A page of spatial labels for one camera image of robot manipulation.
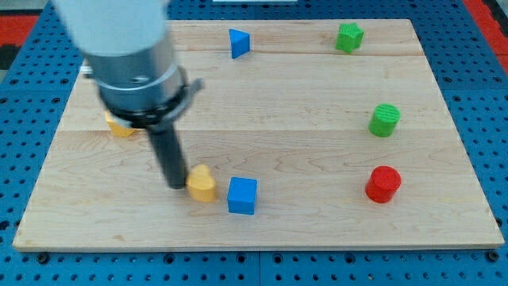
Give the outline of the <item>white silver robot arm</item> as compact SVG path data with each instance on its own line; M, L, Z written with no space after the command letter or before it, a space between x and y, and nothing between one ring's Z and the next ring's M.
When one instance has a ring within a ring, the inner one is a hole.
M174 123L203 88L179 64L167 2L54 0L72 42L90 65L105 108L121 126L145 129L167 185L186 184Z

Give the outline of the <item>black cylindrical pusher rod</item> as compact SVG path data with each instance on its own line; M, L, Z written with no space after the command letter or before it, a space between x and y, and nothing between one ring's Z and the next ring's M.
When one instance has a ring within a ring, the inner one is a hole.
M184 188L187 164L174 125L148 126L147 133L168 187Z

